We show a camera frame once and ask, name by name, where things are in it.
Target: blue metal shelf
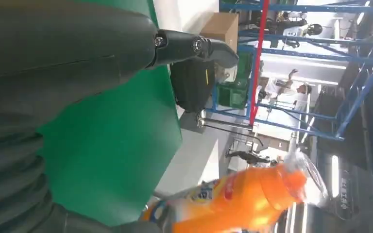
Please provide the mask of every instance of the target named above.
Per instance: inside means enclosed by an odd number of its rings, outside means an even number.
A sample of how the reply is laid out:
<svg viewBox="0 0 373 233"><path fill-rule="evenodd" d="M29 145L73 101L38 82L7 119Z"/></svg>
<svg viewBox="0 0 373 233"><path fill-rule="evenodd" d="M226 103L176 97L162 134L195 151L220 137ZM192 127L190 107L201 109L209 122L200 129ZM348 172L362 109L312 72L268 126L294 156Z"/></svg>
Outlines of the blue metal shelf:
<svg viewBox="0 0 373 233"><path fill-rule="evenodd" d="M255 63L255 55L256 55L256 50L253 49L252 46L248 47L246 45L238 45L237 48L238 51L240 52L250 52L253 55L253 60L252 64ZM250 74L250 83L249 83L249 89L248 89L248 96L251 96L252 93L256 90L253 89L254 82L255 82L255 77L254 77L254 70L255 66L252 65L251 67L251 74ZM251 99L247 99L247 106L245 108L245 114L240 115L240 114L235 114L235 113L230 113L231 111L239 111L242 109L236 109L236 108L229 108L229 109L224 109L224 110L218 110L218 104L217 104L217 89L216 86L212 89L212 107L211 108L206 108L207 111L212 112L212 113L217 113L221 115L225 115L228 117L235 117L238 119L243 119L243 120L249 120L250 119L250 113L251 113Z"/></svg>
<svg viewBox="0 0 373 233"><path fill-rule="evenodd" d="M334 3L324 6L306 6L306 5L269 5L268 10L271 11L299 11L299 12L344 12L344 13L372 13L373 15L373 4L370 6L362 6L366 0L354 0L349 2L342 2L342 3ZM250 3L239 3L239 4L229 4L229 3L221 3L221 8L223 9L240 9L240 10L265 10L264 1L261 0L259 4L250 4ZM246 43L251 41L258 40L258 33L255 33L251 30L241 31L239 32L240 36L240 50L250 51L253 54L256 53L257 48L254 46L247 45ZM314 113L304 113L295 110L288 110L284 108L280 108L277 106L265 105L265 104L256 104L257 107L262 108L269 108L278 111L285 112L286 114L293 117L292 114L300 114L304 116L311 116L313 119L316 120L327 120L331 121L332 123L332 131L331 132L322 132L318 129L315 129L312 125L307 129L299 129L294 128L287 125L277 124L274 122L269 122L267 120L260 120L255 119L255 122L273 125L293 131L304 132L310 135L325 137L334 140L343 140L343 133L353 118L354 114L357 112L361 103L365 99L366 95L369 93L371 88L373 87L373 38L365 38L365 36L361 36L360 40L335 40L335 39L315 39L315 38L306 38L306 37L293 37L293 36L283 36L283 35L264 35L264 40L291 40L291 41L299 41L299 42L307 42L314 46L329 50L336 55L322 55L322 54L312 54L312 53L301 53L296 51L286 51L286 50L279 50L279 49L262 49L262 53L270 53L270 54L278 54L278 55L286 55L286 56L297 56L297 57L306 57L311 59L324 59L324 60L335 60L335 61L346 61L346 62L357 62L360 63L360 71L359 74L351 86L348 94L346 96L345 101L339 107L337 114L335 116L323 116ZM357 55L348 54L344 51L339 51L333 47L330 47L330 44L342 44L351 46L354 45L359 50L360 47L363 48L370 48L371 51L369 54L363 56L358 51ZM248 119L248 110L245 116L240 116L242 119Z"/></svg>
<svg viewBox="0 0 373 233"><path fill-rule="evenodd" d="M262 4L250 3L221 3L221 9L235 9L246 11L261 11ZM270 4L268 10L270 11L297 11L297 12L334 12L334 13L373 13L373 6L354 6L354 5L323 5L323 6L309 6L309 5L279 5Z"/></svg>

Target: red pole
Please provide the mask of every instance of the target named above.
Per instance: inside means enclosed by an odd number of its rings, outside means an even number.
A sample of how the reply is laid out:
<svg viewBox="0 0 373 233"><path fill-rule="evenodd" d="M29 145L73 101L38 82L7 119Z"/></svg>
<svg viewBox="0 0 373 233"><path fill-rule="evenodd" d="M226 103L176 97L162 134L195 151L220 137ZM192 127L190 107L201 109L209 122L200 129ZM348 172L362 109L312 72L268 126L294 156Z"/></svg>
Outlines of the red pole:
<svg viewBox="0 0 373 233"><path fill-rule="evenodd" d="M262 7L261 27L259 29L258 48L256 51L256 58L255 58L254 86L253 86L253 91L252 91L252 96L251 96L250 125L254 125L256 113L258 111L258 107L255 106L255 95L256 95L256 88L258 87L258 76L259 76L259 68L261 65L262 43L264 42L265 28L267 27L268 7L270 4L270 0L261 0L261 3L264 5Z"/></svg>

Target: black bag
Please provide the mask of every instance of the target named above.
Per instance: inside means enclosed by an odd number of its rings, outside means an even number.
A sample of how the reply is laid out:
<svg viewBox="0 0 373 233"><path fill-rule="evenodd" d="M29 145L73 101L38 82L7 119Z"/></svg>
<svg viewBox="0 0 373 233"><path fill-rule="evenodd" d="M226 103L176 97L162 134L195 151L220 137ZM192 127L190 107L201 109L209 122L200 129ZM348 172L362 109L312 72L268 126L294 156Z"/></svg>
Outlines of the black bag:
<svg viewBox="0 0 373 233"><path fill-rule="evenodd" d="M171 82L176 103L187 112L199 113L215 84L213 62L187 60L171 65Z"/></svg>

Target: person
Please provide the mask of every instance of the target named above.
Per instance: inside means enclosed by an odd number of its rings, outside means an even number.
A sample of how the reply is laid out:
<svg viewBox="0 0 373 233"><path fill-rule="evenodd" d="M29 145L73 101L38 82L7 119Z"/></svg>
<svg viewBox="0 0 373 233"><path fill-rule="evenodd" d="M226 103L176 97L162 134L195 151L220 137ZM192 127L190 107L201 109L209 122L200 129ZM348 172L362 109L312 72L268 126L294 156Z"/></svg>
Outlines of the person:
<svg viewBox="0 0 373 233"><path fill-rule="evenodd" d="M261 90L258 94L258 102L261 102L264 98L270 98L277 100L279 96L285 98L285 102L296 102L305 99L305 95L311 93L312 88L303 84L298 88L292 86L292 76L297 73L297 69L293 69L288 75L288 81L284 82L281 80L264 79L261 82Z"/></svg>

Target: green crate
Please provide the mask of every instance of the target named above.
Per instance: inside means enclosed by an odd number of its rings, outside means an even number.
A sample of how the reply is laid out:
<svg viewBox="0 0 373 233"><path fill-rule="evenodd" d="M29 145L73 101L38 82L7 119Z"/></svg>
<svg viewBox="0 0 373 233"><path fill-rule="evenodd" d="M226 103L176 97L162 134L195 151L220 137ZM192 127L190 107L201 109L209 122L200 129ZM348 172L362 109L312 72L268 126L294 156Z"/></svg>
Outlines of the green crate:
<svg viewBox="0 0 373 233"><path fill-rule="evenodd" d="M244 109L248 99L248 85L237 88L233 83L217 85L217 104L225 107Z"/></svg>

